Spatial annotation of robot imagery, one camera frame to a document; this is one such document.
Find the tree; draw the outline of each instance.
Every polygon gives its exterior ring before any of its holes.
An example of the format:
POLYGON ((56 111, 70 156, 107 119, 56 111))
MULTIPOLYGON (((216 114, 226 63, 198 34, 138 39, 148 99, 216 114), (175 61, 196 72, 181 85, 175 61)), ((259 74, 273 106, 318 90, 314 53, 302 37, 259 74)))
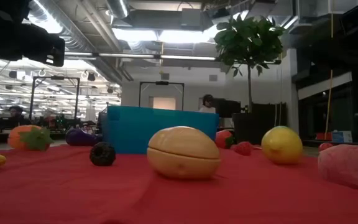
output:
POLYGON ((221 30, 214 38, 219 59, 234 69, 234 76, 238 73, 242 76, 240 67, 247 65, 249 113, 251 113, 253 104, 251 69, 256 67, 258 75, 264 68, 269 69, 266 62, 274 61, 283 52, 279 37, 285 29, 276 26, 274 19, 272 22, 264 17, 259 21, 254 17, 242 20, 241 16, 230 19, 229 22, 221 22, 216 28, 221 30))

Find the computer monitor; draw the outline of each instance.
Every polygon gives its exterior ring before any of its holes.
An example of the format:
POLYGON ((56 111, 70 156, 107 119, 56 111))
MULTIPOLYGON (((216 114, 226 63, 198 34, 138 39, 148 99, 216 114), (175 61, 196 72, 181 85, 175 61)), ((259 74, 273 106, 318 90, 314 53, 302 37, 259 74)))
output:
POLYGON ((231 118, 234 113, 241 112, 241 104, 237 101, 215 98, 213 105, 220 118, 231 118))

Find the blue container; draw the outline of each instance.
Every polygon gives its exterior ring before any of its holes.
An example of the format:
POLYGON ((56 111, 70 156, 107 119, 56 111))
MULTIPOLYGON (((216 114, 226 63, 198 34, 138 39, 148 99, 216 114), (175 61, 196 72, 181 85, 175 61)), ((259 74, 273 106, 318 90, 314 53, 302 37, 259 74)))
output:
POLYGON ((145 154, 150 138, 161 129, 188 126, 215 140, 217 114, 158 110, 133 106, 109 106, 108 125, 103 125, 104 140, 120 154, 145 154))

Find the man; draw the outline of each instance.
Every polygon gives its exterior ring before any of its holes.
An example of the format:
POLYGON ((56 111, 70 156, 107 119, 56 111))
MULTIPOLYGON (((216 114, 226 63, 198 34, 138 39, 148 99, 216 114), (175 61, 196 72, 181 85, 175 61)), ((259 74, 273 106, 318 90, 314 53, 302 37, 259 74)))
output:
POLYGON ((31 121, 29 119, 25 119, 23 117, 23 115, 22 115, 23 109, 20 106, 11 106, 9 108, 9 112, 11 114, 9 121, 13 122, 15 124, 15 126, 31 124, 31 121))
POLYGON ((216 108, 213 107, 214 97, 207 94, 203 97, 203 106, 200 109, 202 113, 216 113, 216 108))

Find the red tablecloth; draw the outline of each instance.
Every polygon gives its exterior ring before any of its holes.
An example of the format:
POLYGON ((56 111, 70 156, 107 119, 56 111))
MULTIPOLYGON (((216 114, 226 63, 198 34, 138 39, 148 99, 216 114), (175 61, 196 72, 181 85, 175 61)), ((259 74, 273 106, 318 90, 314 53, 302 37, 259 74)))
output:
POLYGON ((358 223, 358 190, 322 180, 316 158, 283 167, 226 150, 213 180, 180 182, 145 156, 96 167, 89 151, 2 152, 0 223, 358 223))

